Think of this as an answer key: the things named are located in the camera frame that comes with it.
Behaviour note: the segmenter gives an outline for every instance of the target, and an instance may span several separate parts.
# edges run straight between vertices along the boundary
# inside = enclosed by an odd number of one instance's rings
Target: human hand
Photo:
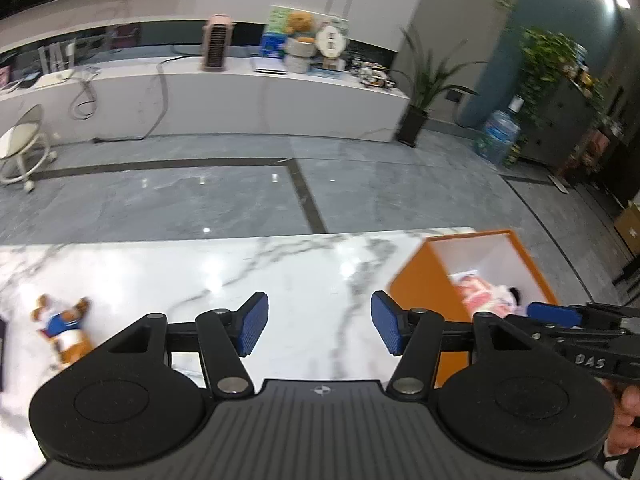
[[[607,437],[606,451],[611,455],[622,455],[640,446],[640,428],[633,428],[636,416],[640,416],[640,388],[611,381],[604,386],[615,397],[616,412],[613,426]]]

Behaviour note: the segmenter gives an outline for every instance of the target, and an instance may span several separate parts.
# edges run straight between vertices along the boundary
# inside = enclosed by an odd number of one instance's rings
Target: teddy bear
[[[314,17],[310,12],[294,10],[287,17],[284,33],[288,36],[308,36],[313,33]]]
[[[81,327],[88,309],[87,298],[82,298],[74,306],[68,306],[48,294],[36,300],[31,320],[38,324],[39,332],[52,344],[60,369],[71,366],[94,349]]]

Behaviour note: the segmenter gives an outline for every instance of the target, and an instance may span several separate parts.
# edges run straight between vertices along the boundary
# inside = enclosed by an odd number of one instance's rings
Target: circular suction cup
[[[613,420],[596,379],[535,351],[497,352],[459,371],[440,389],[438,410],[462,444],[524,467],[592,458]]]
[[[163,364],[83,364],[44,384],[31,401],[31,429],[50,458],[89,468],[148,462],[180,446],[204,417],[196,384]]]

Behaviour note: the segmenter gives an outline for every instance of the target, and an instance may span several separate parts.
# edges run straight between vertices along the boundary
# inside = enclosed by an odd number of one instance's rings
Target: white chair
[[[35,183],[29,175],[36,171],[46,160],[53,162],[58,154],[51,149],[49,137],[40,129],[42,125],[42,105],[35,105],[25,113],[20,120],[0,136],[0,184],[8,185],[24,182],[24,190],[33,191]],[[26,161],[30,151],[39,146],[44,149],[39,160],[32,168],[27,169]],[[17,176],[5,174],[4,168],[10,160],[14,160],[18,167]]]

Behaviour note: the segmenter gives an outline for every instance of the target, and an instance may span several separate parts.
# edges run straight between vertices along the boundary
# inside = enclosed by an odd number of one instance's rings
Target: dark floor stripe
[[[546,226],[544,225],[543,221],[540,219],[540,217],[536,214],[535,211],[533,211],[533,209],[531,208],[531,206],[527,203],[526,200],[524,200],[524,197],[518,193],[518,191],[511,185],[511,182],[509,182],[509,180],[511,180],[511,177],[507,177],[505,175],[502,176],[502,179],[505,181],[505,183],[507,184],[507,186],[509,186],[511,188],[511,190],[516,194],[516,196],[520,199],[520,201],[525,205],[525,207],[531,212],[531,214],[534,216],[534,218],[538,221],[538,223],[540,224],[540,227],[542,227],[545,230],[545,233],[547,234],[547,236],[549,236],[549,238],[551,238],[551,241],[554,243],[554,245],[558,248],[558,251],[560,251],[560,254],[562,254],[562,257],[566,260],[566,262],[569,264],[569,267],[571,267],[571,270],[574,272],[575,277],[578,278],[578,281],[580,282],[580,284],[582,285],[582,288],[584,289],[584,291],[586,292],[588,298],[590,301],[594,301],[593,296],[591,295],[591,293],[589,292],[589,289],[587,288],[587,286],[584,284],[584,281],[582,280],[582,277],[580,276],[580,274],[578,274],[578,271],[575,269],[574,264],[571,263],[571,260],[569,259],[569,257],[566,255],[566,253],[562,250],[562,247],[560,246],[560,244],[556,241],[556,239],[554,238],[554,236],[551,234],[551,232],[549,231],[549,229],[546,228]]]
[[[295,158],[290,158],[285,161],[283,166],[286,166],[289,170],[293,186],[296,189],[298,201],[300,202],[302,211],[305,213],[306,221],[311,227],[311,232],[315,235],[326,234],[328,231],[322,221],[316,201],[306,185],[306,180],[302,175],[302,170],[300,170],[298,161]]]
[[[598,205],[598,207],[600,209],[602,209],[605,213],[605,215],[607,215],[607,218],[609,218],[609,220],[611,220],[611,223],[613,224],[614,219],[611,217],[611,215],[609,215],[609,213],[607,213],[607,210],[603,208],[603,206],[600,204],[600,202],[598,201],[598,199],[593,195],[593,193],[591,193],[588,189],[588,186],[583,185],[582,188],[587,192],[587,194],[589,196],[591,196],[594,200],[595,203]],[[586,201],[586,199],[581,195],[580,190],[576,187],[575,189],[578,193],[578,195],[580,196],[580,198],[582,199],[582,201],[587,205],[587,207],[589,209],[591,209],[591,211],[593,211],[593,214],[596,215],[596,218],[598,220],[600,220],[600,223],[605,227],[605,229],[607,230],[607,233],[609,233],[609,235],[611,237],[616,237],[616,239],[620,240],[622,242],[622,244],[624,245],[624,247],[626,248],[626,250],[628,251],[628,254],[625,254],[625,258],[628,262],[630,262],[633,258],[634,258],[634,253],[631,250],[631,248],[626,244],[625,239],[622,237],[622,235],[618,232],[618,230],[613,226],[613,231],[615,232],[615,235],[611,233],[611,229],[609,229],[609,226],[607,226],[602,219],[600,218],[600,216],[594,211],[593,207],[591,207],[591,205],[589,204],[589,202]]]
[[[31,175],[32,180],[49,180],[70,176],[83,176],[118,171],[170,170],[175,168],[223,168],[225,166],[283,166],[289,171],[298,202],[315,235],[327,232],[316,206],[316,201],[306,185],[298,162],[294,158],[175,158],[171,160],[146,160],[140,162],[118,162],[114,164],[96,164],[77,168],[43,170]]]
[[[605,208],[605,207],[602,205],[602,203],[601,203],[600,199],[599,199],[596,195],[594,195],[594,194],[591,192],[591,189],[590,189],[590,187],[591,187],[591,186],[588,186],[587,184],[585,184],[585,185],[583,185],[582,187],[583,187],[583,188],[584,188],[584,190],[587,192],[587,194],[588,194],[588,195],[590,195],[590,196],[595,200],[596,204],[598,204],[598,205],[602,208],[602,210],[604,211],[604,213],[605,213],[605,214],[609,217],[609,219],[613,222],[613,221],[615,220],[615,216],[610,215],[610,214],[609,214],[609,211],[607,210],[607,208]],[[599,191],[601,194],[604,194],[604,195],[606,196],[606,192],[604,192],[603,190],[599,189],[598,191]],[[618,204],[616,204],[616,207],[618,208],[618,210],[616,211],[616,215],[619,215],[620,213],[622,213],[623,208],[621,208]]]
[[[32,180],[49,180],[67,176],[81,176],[118,171],[168,170],[171,168],[215,168],[223,166],[282,166],[281,158],[175,158],[172,160],[144,160],[140,162],[117,162],[97,164],[59,170],[43,170],[31,175]]]
[[[511,180],[512,182],[526,182],[527,184],[542,184],[542,186],[553,186],[556,184],[550,180],[538,180],[536,178],[529,178],[528,176],[516,176],[516,175],[501,175],[504,180]],[[574,186],[562,183],[567,189],[574,189]]]

